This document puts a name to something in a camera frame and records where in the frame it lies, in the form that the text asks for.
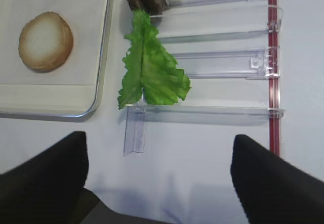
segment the lettuce leaf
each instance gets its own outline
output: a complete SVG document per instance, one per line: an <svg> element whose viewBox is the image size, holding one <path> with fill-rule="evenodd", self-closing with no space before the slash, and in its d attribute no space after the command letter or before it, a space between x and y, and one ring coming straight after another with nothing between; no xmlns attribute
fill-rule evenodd
<svg viewBox="0 0 324 224"><path fill-rule="evenodd" d="M176 59L156 38L158 30L151 25L143 10L133 13L133 30L125 38L131 47L123 58L127 73L119 91L118 107L137 102L144 93L148 104L173 105L186 99L190 80L183 69L177 69Z"/></svg>

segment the white surface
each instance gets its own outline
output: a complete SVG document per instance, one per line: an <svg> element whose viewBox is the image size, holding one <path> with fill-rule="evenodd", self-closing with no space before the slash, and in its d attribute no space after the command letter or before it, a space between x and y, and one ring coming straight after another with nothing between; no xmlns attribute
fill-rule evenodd
<svg viewBox="0 0 324 224"><path fill-rule="evenodd" d="M267 146L268 122L256 126L148 123L145 153L123 157L126 111L117 110L117 95L125 74L122 57L129 42L123 34L131 28L130 17L126 1L115 0L113 43L96 114L84 123L0 119L0 172L74 130L85 130L90 159L86 187L113 210L185 224L247 223L230 178L233 139L245 133ZM218 87L205 81L201 88L207 90L206 99L224 105L267 104L266 81L225 81ZM260 90L254 100L248 97L253 91L249 87ZM193 90L192 99L198 94Z"/></svg>
<svg viewBox="0 0 324 224"><path fill-rule="evenodd" d="M324 180L324 0L279 0L282 156Z"/></svg>
<svg viewBox="0 0 324 224"><path fill-rule="evenodd" d="M0 84L95 84L106 1L0 0ZM60 68L35 73L19 57L19 36L26 23L49 11L60 14L70 26L73 49Z"/></svg>

